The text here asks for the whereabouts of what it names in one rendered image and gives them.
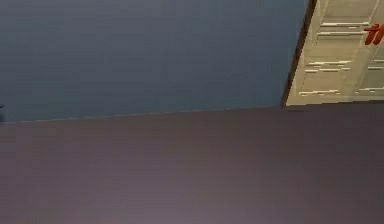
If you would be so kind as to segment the cream panelled room door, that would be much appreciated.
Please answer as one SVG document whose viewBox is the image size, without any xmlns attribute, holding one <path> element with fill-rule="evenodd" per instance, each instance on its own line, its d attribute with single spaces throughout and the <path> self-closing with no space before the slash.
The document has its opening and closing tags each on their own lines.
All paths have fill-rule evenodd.
<svg viewBox="0 0 384 224">
<path fill-rule="evenodd" d="M 384 0 L 309 0 L 283 104 L 384 101 L 384 38 L 365 44 L 373 24 Z"/>
</svg>

